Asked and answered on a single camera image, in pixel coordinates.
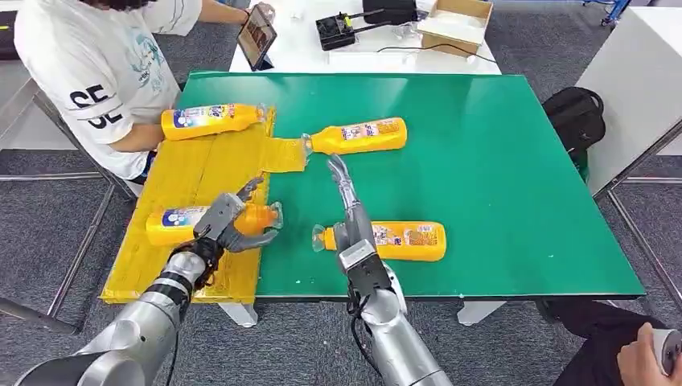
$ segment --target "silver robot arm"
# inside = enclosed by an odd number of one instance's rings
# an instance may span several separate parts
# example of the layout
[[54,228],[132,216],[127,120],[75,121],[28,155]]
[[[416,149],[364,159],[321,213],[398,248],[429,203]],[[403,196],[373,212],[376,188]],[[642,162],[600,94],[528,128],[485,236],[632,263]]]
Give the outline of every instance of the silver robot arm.
[[245,236],[234,228],[244,201],[261,181],[250,181],[236,195],[221,194],[195,226],[196,238],[170,254],[161,274],[138,300],[74,355],[39,364],[16,385],[152,385],[178,338],[193,293],[207,284],[224,250],[258,248],[277,235],[269,231]]
[[[345,163],[332,155],[327,165],[339,186],[346,212],[345,221],[334,226],[337,260],[348,277],[354,318],[360,317],[370,331],[370,364],[392,386],[451,386],[405,317],[407,306],[400,282],[376,253],[372,224],[355,195]],[[355,335],[355,325],[351,328]]]

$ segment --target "yellow bottle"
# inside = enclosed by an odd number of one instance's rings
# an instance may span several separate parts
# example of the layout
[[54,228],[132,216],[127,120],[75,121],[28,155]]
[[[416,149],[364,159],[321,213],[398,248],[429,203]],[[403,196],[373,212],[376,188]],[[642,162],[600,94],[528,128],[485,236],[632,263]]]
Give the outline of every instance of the yellow bottle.
[[[386,260],[438,261],[446,254],[446,230],[431,221],[372,221],[379,257]],[[313,250],[335,251],[334,229],[313,227]]]
[[[183,207],[152,213],[146,222],[147,237],[152,245],[180,244],[194,238],[193,229],[208,207]],[[281,228],[280,203],[256,205],[247,203],[235,220],[235,228],[245,235],[257,235],[265,228]]]
[[350,154],[375,150],[393,150],[405,146],[407,126],[402,118],[346,126],[328,126],[317,134],[303,134],[306,155],[310,153]]
[[241,131],[253,123],[265,121],[266,114],[264,105],[238,103],[166,110],[161,114],[161,128],[166,139],[178,141],[224,131]]

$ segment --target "gray carpet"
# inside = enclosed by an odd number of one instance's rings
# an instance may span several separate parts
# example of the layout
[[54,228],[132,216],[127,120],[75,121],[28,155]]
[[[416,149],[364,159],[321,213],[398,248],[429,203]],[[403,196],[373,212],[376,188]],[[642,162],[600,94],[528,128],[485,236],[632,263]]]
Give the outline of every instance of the gray carpet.
[[[538,98],[573,84],[608,35],[598,27],[599,6],[577,3],[497,2],[487,39],[500,67],[522,73]],[[179,80],[192,68],[227,69],[232,27],[197,26],[185,39],[159,43]],[[680,158],[656,158],[641,175],[680,175]],[[73,152],[0,152],[0,174],[82,171]],[[45,311],[76,251],[105,185],[102,181],[0,183],[0,294]],[[682,285],[682,190],[626,186],[618,189],[641,229]],[[675,327],[680,313],[644,260],[613,206],[599,203],[649,296],[619,306],[645,312]],[[74,352],[121,309],[97,299],[132,208],[120,197],[109,205],[101,230],[68,295],[61,317],[85,321],[81,335],[42,331],[0,315],[0,384],[45,359]],[[581,340],[540,319],[530,302],[497,310],[472,327],[456,322],[460,302],[410,302],[409,317],[455,384],[551,384]],[[191,306],[183,325],[173,385],[374,385],[380,384],[356,350],[343,305],[257,303],[257,326],[235,326],[217,306]],[[155,384],[165,380],[168,359]]]

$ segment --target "hand holding controller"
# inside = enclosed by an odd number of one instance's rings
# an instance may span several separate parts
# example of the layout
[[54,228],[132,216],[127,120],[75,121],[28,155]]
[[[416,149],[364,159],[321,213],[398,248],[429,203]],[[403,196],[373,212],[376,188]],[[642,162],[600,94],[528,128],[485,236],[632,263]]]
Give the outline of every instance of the hand holding controller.
[[618,369],[625,386],[682,386],[682,334],[644,323],[637,340],[621,348]]

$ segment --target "green tabletop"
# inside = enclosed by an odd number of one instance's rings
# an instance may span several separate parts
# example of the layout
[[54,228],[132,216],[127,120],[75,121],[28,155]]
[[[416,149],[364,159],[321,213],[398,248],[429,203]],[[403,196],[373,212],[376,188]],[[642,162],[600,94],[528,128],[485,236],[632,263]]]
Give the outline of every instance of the green tabletop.
[[[406,296],[643,294],[522,76],[202,72],[192,74],[180,105],[229,102],[276,106],[280,138],[405,119],[405,148],[344,159],[373,220],[446,228],[441,261],[389,262]],[[263,248],[259,298],[346,294],[334,253],[310,245],[315,224],[343,219],[326,160],[313,154],[304,172],[270,176],[269,201],[282,202],[285,222]]]

